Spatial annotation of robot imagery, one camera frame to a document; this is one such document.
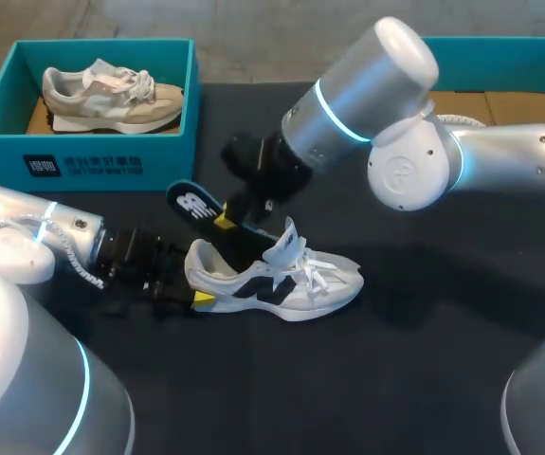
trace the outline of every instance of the sneaker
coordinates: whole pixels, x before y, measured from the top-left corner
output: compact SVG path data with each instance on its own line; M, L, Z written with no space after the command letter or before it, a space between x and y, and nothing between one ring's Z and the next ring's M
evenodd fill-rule
M49 68L43 75L43 98L56 132L116 130L148 133L179 118L184 91L155 83L148 71L138 73L97 60L80 73Z
M234 313L259 309L289 321L320 318L352 301L363 286L359 265L305 247L287 218L279 241L243 273L234 271L212 244L192 243L185 272L192 289L211 296L194 310Z

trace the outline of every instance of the white shoelace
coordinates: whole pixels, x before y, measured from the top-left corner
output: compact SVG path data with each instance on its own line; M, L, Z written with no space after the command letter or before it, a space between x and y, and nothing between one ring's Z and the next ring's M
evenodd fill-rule
M154 100L154 78L148 71L142 69L137 73L129 68L118 68L118 72L123 74L120 78L123 85L115 88L113 92L129 92L129 98L125 103L131 100Z
M333 264L311 258L311 254L313 254L313 251L310 248L305 248L303 254L295 263L295 269L287 272L287 275L295 275L303 272L308 279L306 289L309 294L316 294L317 292L329 289L329 283L325 281L319 270L334 272L334 275L343 280L341 270Z

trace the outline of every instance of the new balance logo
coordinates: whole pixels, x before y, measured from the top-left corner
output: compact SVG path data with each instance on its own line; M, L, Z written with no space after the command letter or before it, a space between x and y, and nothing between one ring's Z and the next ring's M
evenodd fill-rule
M287 248L291 245L291 242L293 242L293 239L295 239L295 234L291 234L287 241L284 243L284 247Z
M187 192L183 196L177 196L176 200L177 204L179 204L182 209L188 211L197 220L209 218L210 216L217 216L217 212L210 209L205 201L193 192Z
M291 277L285 277L282 282L274 288L274 278L254 277L246 282L243 287L234 293L234 297L248 299L257 296L257 300L280 305L293 292L297 284Z

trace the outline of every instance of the black logo on box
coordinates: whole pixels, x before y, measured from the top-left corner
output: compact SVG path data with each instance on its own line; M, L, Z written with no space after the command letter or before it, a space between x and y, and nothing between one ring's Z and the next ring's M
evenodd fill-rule
M33 177L61 177L55 156L53 155L24 155L27 170Z

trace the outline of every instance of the cable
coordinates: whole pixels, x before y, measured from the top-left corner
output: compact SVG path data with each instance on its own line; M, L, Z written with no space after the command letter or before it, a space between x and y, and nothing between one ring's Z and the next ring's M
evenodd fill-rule
M45 218L43 216L34 215L31 213L27 213L24 215L18 215L18 216L12 216L10 220L0 220L0 228L4 228L6 226L16 226L18 225L18 221L24 221L24 220L31 220L36 221L39 223L46 223L48 227L51 227L52 232L57 235L60 240L62 241L62 246L64 247L65 254L67 255L67 258L76 271L81 277L83 277L85 280L90 282L91 284L95 285L99 289L104 288L103 280L91 275L88 273L84 268L82 267L81 263L76 259L76 254L74 253L74 249L72 248L72 245L70 244L70 241L67 238L67 235L65 235L64 230L54 221L49 220L48 218Z
M475 118L466 117L466 116L456 116L453 114L446 114L436 116L442 123L449 123L451 125L465 125L465 126L486 126L481 121L476 120Z

